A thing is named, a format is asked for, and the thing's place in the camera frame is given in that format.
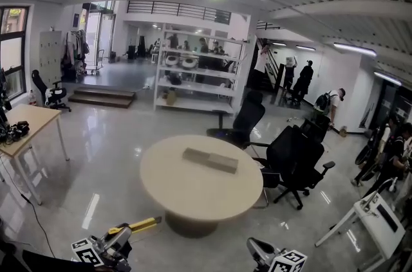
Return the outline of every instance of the bottle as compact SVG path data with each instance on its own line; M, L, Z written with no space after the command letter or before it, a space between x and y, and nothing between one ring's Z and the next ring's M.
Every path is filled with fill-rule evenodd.
M36 95L34 94L33 90L30 90L28 94L28 104L37 106L37 100L36 100Z

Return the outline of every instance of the black backpack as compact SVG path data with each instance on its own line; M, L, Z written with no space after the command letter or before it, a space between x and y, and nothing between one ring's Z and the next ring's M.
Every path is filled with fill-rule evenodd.
M330 96L330 92L329 93L325 93L321 96L319 96L315 102L315 106L317 106L317 108L321 111L324 111L330 104L330 99L332 97L335 97L337 95L332 95Z

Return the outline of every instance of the shelf board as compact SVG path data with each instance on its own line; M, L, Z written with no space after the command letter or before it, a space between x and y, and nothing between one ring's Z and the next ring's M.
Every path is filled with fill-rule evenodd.
M215 71L213 69L200 69L200 68L184 69L184 68L176 68L176 67L169 67L169 66L160 66L159 69L170 71L170 72L193 73L193 74L207 75L210 77L236 79L235 73Z
M192 35L194 37L203 37L203 38L208 38L208 39L216 39L217 41L225 41L225 42L230 42L230 43L235 43L235 44L247 44L247 42L243 42L243 41L239 41L239 40L226 39L226 38L222 38L222 37L213 37L212 35L197 34L197 33L192 33L192 32L187 32L187 31L165 30L165 33L186 34L186 35Z
M191 109L191 110L201 110L201 111L226 111L228 113L233 113L232 107L227 102L222 102L219 100L201 100L196 98L184 98L178 97L173 105L167 105L166 100L162 97L157 98L156 105L175 107L179 109Z
M191 91L200 91L202 93L224 95L224 96L235 96L235 92L229 88L223 88L219 86L212 86L210 84L199 84L197 82L182 81L180 85L171 84L170 81L165 78L160 78L158 80L158 86L171 87Z
M235 60L236 62L240 61L240 59L235 59L234 57L215 55L213 53L199 53L197 51L195 52L195 51L187 51L187 50L182 50L182 49L162 48L161 52L165 52L165 51L170 51L171 53L185 53L185 54L194 55L194 56L205 56L205 57L211 57L214 59Z

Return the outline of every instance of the white table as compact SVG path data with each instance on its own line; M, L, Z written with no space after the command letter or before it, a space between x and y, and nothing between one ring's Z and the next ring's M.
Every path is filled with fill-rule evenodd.
M237 159L238 169L230 174L183 159L188 147ZM218 222L247 211L263 188L260 169L246 152L225 141L197 135L154 144L143 155L140 177L150 196L166 210L172 229L193 237L206 235Z
M377 200L374 203L373 201L370 204L370 211L365 212L362 209L361 201L357 201L351 210L332 228L321 240L315 243L316 247L319 247L328 237L333 235L338 229L348 220L352 220L352 217L356 216L359 218L365 228L371 235L371 238L377 245L379 249L379 254L371 260L371 265L368 266L364 272L370 272L384 263L387 259L389 259L393 252L396 250L397 246L399 245L400 241L405 235L405 229L392 212L391 208L388 204L383 200L383 198L377 194ZM381 216L380 212L377 210L378 205L382 205L385 210L389 213L389 216L396 222L398 229L394 232L386 220Z
M28 122L28 126L30 128L28 134L25 137L21 138L19 141L15 141L12 144L0 144L0 152L6 154L10 158L12 165L17 166L25 183L27 184L27 187L36 199L37 204L41 204L42 201L40 195L35 191L33 183L30 181L29 177L24 171L23 166L21 165L21 161L24 161L24 156L22 155L22 153L24 153L27 150L27 148L29 148L32 152L34 161L36 162L36 164L39 164L35 152L32 150L32 145L30 142L36 135L40 133L40 131L45 126L47 126L52 121L56 121L64 158L66 159L66 161L69 161L66 148L64 147L62 131L59 123L60 114L61 111L59 110L45 109L43 107L25 104L18 105L11 111L8 111L6 114L10 125L13 125L19 121Z

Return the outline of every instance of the power cord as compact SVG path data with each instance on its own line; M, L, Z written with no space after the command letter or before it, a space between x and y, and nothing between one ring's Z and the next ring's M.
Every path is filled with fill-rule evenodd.
M0 156L0 160L1 160L1 163L3 164L4 169L6 170L6 172L7 172L7 174L8 174L8 177L10 177L10 180L12 181L15 189L20 193L21 197L22 197L25 201L27 201L27 203L28 203L30 206L32 206L33 211L34 211L34 216L36 217L36 221L37 221L37 223L39 224L41 230L43 231L44 236L46 237L47 245L49 246L50 252L51 252L51 254L53 255L53 257L56 258L56 256L54 255L54 252L53 252L53 250L52 250L52 247L50 246L50 242L49 242L49 238L48 238L48 236L47 236L47 233L46 233L46 231L44 230L44 228L42 227L39 219L37 218L37 213L36 213L36 209L34 208L34 205L30 202L30 200L29 200L23 193L20 192L19 188L16 186L16 184L15 184L14 181L13 181L13 178L11 177L10 173L8 172L8 170L7 170L7 168L6 168L6 165L5 165L4 161L3 161L3 159L1 158L1 156Z

